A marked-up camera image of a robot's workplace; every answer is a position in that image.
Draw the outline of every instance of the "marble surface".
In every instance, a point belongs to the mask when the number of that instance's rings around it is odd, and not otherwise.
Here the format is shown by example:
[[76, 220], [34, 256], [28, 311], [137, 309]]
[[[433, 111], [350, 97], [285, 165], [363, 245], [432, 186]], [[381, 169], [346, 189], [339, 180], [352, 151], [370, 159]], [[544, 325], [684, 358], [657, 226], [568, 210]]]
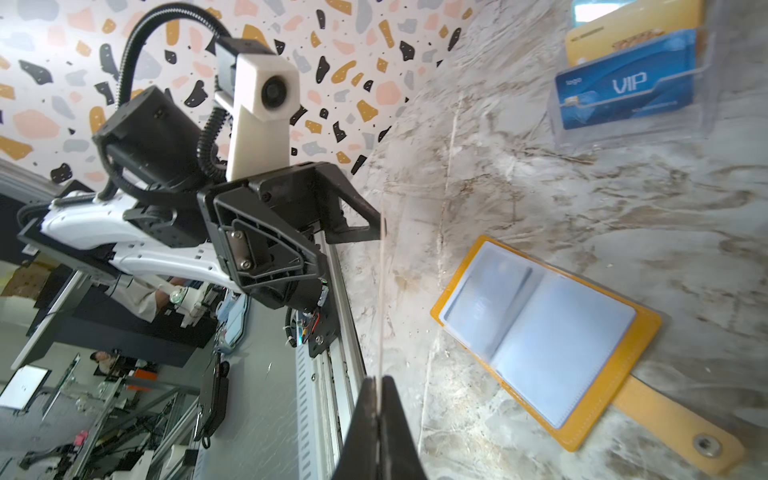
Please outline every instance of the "marble surface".
[[[480, 234], [649, 306], [634, 374], [737, 435], [768, 472], [768, 5], [731, 2], [714, 132], [554, 153], [545, 105], [565, 0], [489, 2], [353, 183], [387, 216], [381, 366], [428, 477], [704, 478], [614, 407], [567, 453], [429, 316]], [[369, 373], [379, 243], [339, 249]]]

